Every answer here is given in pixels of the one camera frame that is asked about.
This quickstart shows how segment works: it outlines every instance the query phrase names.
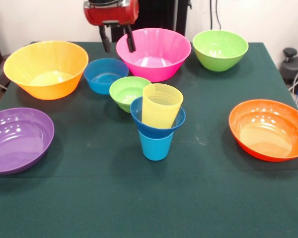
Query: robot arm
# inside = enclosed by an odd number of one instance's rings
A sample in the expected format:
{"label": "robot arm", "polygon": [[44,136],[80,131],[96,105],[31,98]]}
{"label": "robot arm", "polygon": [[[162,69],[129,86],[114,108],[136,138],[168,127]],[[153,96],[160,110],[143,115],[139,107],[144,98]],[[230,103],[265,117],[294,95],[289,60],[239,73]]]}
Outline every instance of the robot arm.
{"label": "robot arm", "polygon": [[138,0],[85,0],[84,13],[88,22],[99,26],[99,34],[106,52],[110,52],[111,44],[105,33],[107,27],[123,27],[127,34],[130,52],[136,50],[130,25],[138,18]]}

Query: small blue bowl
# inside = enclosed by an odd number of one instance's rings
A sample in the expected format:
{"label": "small blue bowl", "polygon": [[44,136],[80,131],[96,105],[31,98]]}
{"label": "small blue bowl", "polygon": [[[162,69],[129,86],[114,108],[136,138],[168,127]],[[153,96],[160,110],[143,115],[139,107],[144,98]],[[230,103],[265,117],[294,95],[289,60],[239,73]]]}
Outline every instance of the small blue bowl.
{"label": "small blue bowl", "polygon": [[126,77],[129,73],[127,65],[118,59],[104,58],[89,63],[84,77],[91,90],[109,95],[109,88],[116,80]]}
{"label": "small blue bowl", "polygon": [[143,135],[139,130],[139,138],[144,156],[153,161],[163,160],[169,153],[173,132],[163,138],[153,139]]}
{"label": "small blue bowl", "polygon": [[185,121],[186,115],[184,109],[181,107],[178,115],[176,116],[174,123],[171,128],[168,129],[161,129],[148,126],[142,123],[142,112],[143,112],[143,98],[139,97],[135,99],[130,105],[131,115],[136,123],[136,126],[144,136],[153,138],[153,139],[160,139],[166,136],[169,136],[173,133],[176,129],[178,129]]}

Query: white wall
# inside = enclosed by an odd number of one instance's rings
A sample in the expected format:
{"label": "white wall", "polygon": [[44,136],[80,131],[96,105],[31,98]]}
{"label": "white wall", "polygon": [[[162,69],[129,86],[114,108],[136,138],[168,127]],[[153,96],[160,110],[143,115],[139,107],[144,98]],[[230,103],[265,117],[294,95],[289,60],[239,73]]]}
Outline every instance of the white wall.
{"label": "white wall", "polygon": [[[186,36],[192,40],[210,28],[209,0],[192,0]],[[298,50],[298,0],[218,0],[223,30],[242,35],[249,42],[264,42],[276,65],[284,59],[283,49]],[[215,13],[213,28],[218,29]]]}
{"label": "white wall", "polygon": [[43,40],[100,41],[100,36],[84,15],[83,0],[0,0],[2,54]]}
{"label": "white wall", "polygon": [[[192,0],[186,36],[210,27],[209,0]],[[222,29],[264,42],[274,62],[287,46],[298,50],[298,0],[218,0]],[[31,41],[100,41],[83,13],[83,0],[0,0],[0,49],[11,53]]]}

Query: small green bowl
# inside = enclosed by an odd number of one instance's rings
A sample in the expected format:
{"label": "small green bowl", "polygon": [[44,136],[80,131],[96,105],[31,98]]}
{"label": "small green bowl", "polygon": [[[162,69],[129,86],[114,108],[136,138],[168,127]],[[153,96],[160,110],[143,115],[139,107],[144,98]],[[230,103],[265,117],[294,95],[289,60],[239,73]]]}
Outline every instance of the small green bowl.
{"label": "small green bowl", "polygon": [[115,81],[109,88],[109,94],[118,106],[130,113],[134,99],[143,95],[143,89],[151,82],[140,77],[124,77]]}
{"label": "small green bowl", "polygon": [[193,38],[193,47],[201,64],[211,71],[226,71],[248,51],[248,42],[224,30],[207,30]]}

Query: yellow bowl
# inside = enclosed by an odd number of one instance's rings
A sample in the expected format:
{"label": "yellow bowl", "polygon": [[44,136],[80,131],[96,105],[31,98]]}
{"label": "yellow bowl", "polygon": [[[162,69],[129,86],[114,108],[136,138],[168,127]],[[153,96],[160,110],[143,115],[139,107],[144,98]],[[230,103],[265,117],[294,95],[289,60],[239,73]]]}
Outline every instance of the yellow bowl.
{"label": "yellow bowl", "polygon": [[73,92],[88,64],[87,52],[66,41],[43,41],[9,56],[4,73],[30,95],[54,100]]}

